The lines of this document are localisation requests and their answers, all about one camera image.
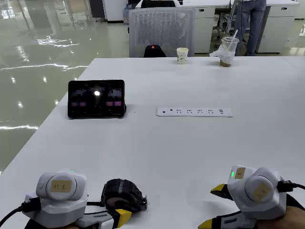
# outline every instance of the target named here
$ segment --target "drawer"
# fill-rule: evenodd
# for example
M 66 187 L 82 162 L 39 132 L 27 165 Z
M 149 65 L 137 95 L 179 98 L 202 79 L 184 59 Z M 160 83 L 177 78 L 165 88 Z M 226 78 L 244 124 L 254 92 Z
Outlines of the drawer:
M 215 7 L 196 7 L 195 18 L 214 18 Z
M 271 6 L 269 17 L 293 17 L 298 6 Z

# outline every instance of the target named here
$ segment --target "paper cup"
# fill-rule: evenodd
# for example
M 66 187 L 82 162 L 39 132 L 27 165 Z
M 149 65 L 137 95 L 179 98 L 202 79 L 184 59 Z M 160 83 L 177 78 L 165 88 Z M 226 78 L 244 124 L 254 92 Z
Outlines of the paper cup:
M 189 52 L 188 48 L 178 48 L 177 49 L 177 61 L 179 64 L 186 63 L 188 52 Z

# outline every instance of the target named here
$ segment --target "electrical outlet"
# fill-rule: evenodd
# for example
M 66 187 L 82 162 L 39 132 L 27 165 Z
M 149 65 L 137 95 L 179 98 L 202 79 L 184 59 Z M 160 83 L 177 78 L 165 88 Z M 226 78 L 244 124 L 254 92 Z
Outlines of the electrical outlet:
M 230 108 L 159 107 L 157 116 L 232 117 Z

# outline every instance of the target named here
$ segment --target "glossy floor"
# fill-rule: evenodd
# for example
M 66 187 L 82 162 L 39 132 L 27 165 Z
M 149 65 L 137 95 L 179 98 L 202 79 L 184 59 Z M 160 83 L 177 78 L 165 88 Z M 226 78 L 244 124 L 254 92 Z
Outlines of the glossy floor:
M 305 55 L 304 40 L 283 54 Z M 128 55 L 127 26 L 92 20 L 87 0 L 0 0 L 0 171 L 95 57 Z

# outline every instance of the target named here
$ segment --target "handwritten label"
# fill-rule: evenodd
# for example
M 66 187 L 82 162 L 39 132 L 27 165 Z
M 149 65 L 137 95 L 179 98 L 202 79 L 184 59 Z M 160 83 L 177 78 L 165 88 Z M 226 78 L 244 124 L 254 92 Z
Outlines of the handwritten label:
M 271 191 L 270 187 L 261 183 L 253 192 L 253 197 L 256 201 L 261 201 L 269 192 Z
M 245 170 L 246 168 L 238 168 L 236 171 L 235 179 L 243 179 Z
M 53 180 L 51 183 L 51 192 L 70 192 L 70 180 Z

